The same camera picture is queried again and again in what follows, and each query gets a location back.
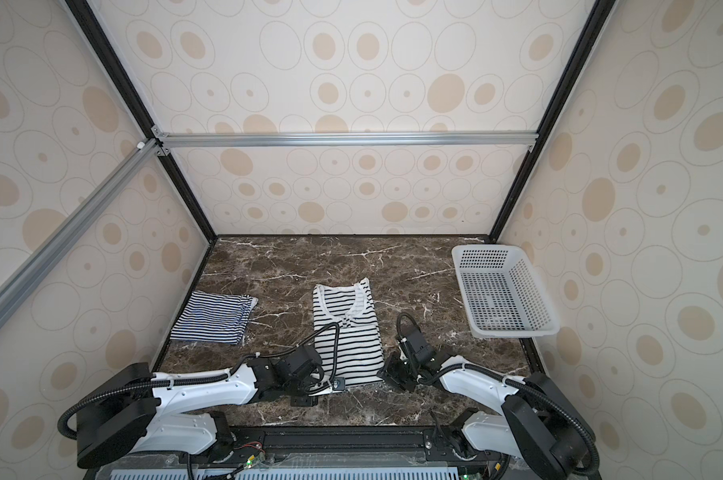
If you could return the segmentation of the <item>black white striped tank top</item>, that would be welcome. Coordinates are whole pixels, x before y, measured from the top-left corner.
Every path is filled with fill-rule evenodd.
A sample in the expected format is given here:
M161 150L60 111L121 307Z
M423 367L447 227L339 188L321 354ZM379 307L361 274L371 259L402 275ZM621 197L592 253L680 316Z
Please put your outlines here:
M335 374L348 387L381 380L383 341L369 279L345 287L317 285L313 291L313 320L317 331L334 323L340 326L322 331L314 340L325 376Z

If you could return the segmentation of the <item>blue white striped tank top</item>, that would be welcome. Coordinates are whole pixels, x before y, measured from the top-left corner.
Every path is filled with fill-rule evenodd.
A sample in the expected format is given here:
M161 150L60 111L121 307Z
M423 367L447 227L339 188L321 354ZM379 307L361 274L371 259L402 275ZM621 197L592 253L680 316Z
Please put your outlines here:
M196 290L191 294L170 339L239 345L246 334L257 297Z

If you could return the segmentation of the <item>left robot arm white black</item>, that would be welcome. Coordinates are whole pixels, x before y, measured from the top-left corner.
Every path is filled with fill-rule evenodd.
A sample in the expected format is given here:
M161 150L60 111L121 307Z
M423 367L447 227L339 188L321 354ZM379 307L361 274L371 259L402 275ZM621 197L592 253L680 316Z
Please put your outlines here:
M152 373L147 364L135 363L66 410L57 430L76 442L83 469L141 452L222 463L233 456L237 436L220 407L309 399L344 386L337 364L323 364L311 344L246 355L233 367L196 373Z

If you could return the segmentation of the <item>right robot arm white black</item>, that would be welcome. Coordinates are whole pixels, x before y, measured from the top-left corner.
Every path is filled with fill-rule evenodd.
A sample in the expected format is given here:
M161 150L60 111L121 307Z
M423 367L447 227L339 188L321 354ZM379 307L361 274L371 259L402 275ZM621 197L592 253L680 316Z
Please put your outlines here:
M421 331L397 336L379 377L399 391L437 387L493 411L463 415L447 440L461 457L491 451L523 460L541 479L599 478L597 435L557 384L543 373L503 375L427 343Z

